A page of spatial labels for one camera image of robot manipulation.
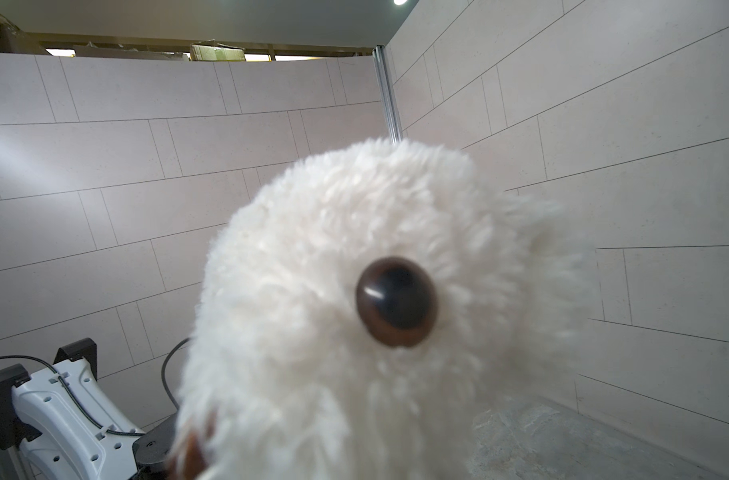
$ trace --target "white plush toy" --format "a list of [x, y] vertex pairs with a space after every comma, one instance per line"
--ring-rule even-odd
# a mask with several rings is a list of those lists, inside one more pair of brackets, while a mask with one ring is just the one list
[[298, 162], [212, 245], [171, 473], [463, 478], [479, 408], [564, 365], [584, 260], [557, 207], [465, 154]]

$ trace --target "eye highlight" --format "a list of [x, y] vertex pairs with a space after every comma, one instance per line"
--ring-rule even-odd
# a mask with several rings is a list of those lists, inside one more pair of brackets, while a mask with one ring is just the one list
[[437, 319], [434, 283], [415, 262], [389, 256], [370, 264], [356, 290], [359, 318], [386, 346], [415, 346]]

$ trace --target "metal pole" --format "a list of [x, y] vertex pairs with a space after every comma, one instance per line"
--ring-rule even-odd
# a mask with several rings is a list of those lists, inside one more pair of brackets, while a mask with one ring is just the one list
[[399, 123], [397, 98], [394, 96], [394, 89], [391, 87], [389, 65], [386, 62], [386, 47], [378, 45], [372, 51], [372, 56], [375, 59], [375, 74], [378, 77], [378, 86], [381, 89], [381, 100], [383, 100], [383, 115], [386, 117], [386, 127], [389, 129], [391, 143], [397, 144], [402, 140], [402, 127]]

